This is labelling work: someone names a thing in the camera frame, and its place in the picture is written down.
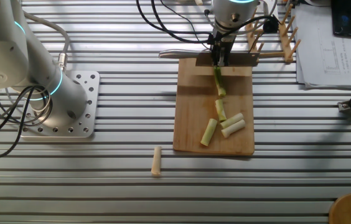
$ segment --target wooden peg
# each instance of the wooden peg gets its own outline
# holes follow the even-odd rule
[[[284,52],[261,53],[260,57],[284,57]]]
[[[292,26],[292,22],[293,22],[294,18],[296,18],[296,16],[292,16],[292,19],[289,21],[288,26],[286,27],[285,31],[282,34],[283,36],[288,34],[288,31],[289,31],[290,27]]]
[[[285,17],[283,18],[283,20],[282,20],[282,22],[281,22],[282,25],[285,24],[286,18],[289,17],[289,13],[290,13],[290,11],[292,10],[292,7],[293,7],[293,4],[290,4],[289,7],[288,7],[288,10],[287,10],[286,13],[285,13]]]
[[[198,6],[202,6],[203,5],[202,0],[195,0],[195,2],[196,2],[196,5],[198,5]]]
[[[287,47],[287,46],[292,42],[293,37],[296,35],[296,32],[297,32],[298,29],[299,29],[298,27],[295,28],[295,30],[293,31],[293,33],[292,33],[292,35],[290,36],[289,40],[286,42],[285,47]]]
[[[257,53],[260,53],[261,50],[263,49],[263,47],[264,47],[264,42],[262,42],[262,43],[260,44],[260,46],[258,47]]]
[[[256,9],[255,9],[255,12],[254,12],[253,15],[251,16],[251,19],[253,19],[253,18],[255,17],[256,12],[257,12],[257,7],[256,7]]]
[[[301,40],[298,40],[295,44],[295,46],[293,47],[292,51],[290,52],[288,58],[291,58],[293,56],[293,53],[297,50],[297,47],[299,46]]]
[[[258,41],[258,39],[261,37],[261,35],[263,34],[263,32],[260,32],[260,33],[257,34],[255,41],[253,41],[253,48],[256,48],[257,41]]]
[[[255,26],[254,26],[254,29],[257,27],[257,25],[258,25],[258,21],[256,21]],[[251,32],[250,37],[253,37],[254,34],[255,34],[255,32]]]

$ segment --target white cable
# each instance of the white cable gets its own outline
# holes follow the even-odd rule
[[[49,104],[50,104],[50,102],[51,102],[51,94],[50,94],[49,91],[47,91],[47,92],[49,93],[49,100],[48,100],[47,104],[45,105],[45,107],[42,108],[41,110],[36,110],[36,109],[34,109],[34,108],[32,107],[32,105],[29,105],[30,108],[32,108],[33,111],[35,111],[35,112],[37,112],[37,113],[41,113],[41,112],[45,111],[45,109],[47,109],[47,108],[49,107]]]

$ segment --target blue light ring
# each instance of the blue light ring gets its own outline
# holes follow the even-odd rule
[[[23,33],[26,35],[26,32],[24,30],[24,28],[19,24],[17,23],[16,21],[15,22],[15,25],[17,25],[19,28],[21,28],[21,30],[23,31]],[[50,93],[51,95],[53,95],[58,89],[59,87],[61,86],[62,84],[62,79],[63,79],[63,73],[62,73],[62,69],[59,69],[61,71],[61,79],[59,80],[59,84],[58,86],[53,90],[52,93]],[[31,101],[37,101],[37,100],[43,100],[43,98],[39,98],[39,99],[30,99]]]
[[[24,28],[19,24],[19,23],[17,23],[16,21],[15,21],[15,25],[17,25],[19,28],[21,28],[21,30],[24,32],[24,34],[26,35],[26,32],[25,32],[25,30],[24,30]]]
[[[62,69],[59,69],[61,71],[61,79],[59,80],[58,86],[53,90],[53,92],[50,93],[50,95],[52,96],[61,86],[62,84],[62,79],[63,79],[63,73],[62,73]],[[31,101],[37,101],[37,100],[43,100],[43,98],[39,98],[39,99],[30,99]]]

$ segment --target smartphone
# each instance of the smartphone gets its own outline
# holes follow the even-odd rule
[[[351,37],[351,0],[331,0],[333,33]]]

